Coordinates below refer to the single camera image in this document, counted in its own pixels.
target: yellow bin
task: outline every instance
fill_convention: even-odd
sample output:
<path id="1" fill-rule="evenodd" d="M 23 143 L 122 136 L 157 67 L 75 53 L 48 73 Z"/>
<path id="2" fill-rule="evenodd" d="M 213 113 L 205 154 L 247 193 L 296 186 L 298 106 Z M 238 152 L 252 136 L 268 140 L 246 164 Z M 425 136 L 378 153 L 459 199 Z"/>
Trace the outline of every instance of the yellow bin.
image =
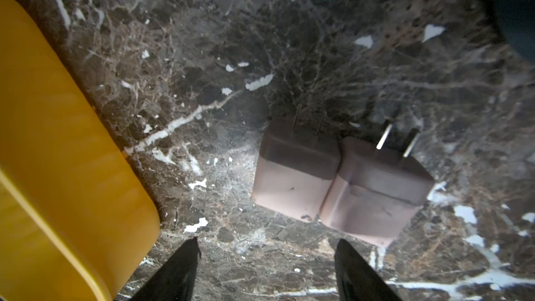
<path id="1" fill-rule="evenodd" d="M 0 11 L 0 297 L 109 301 L 156 207 L 30 16 Z"/>

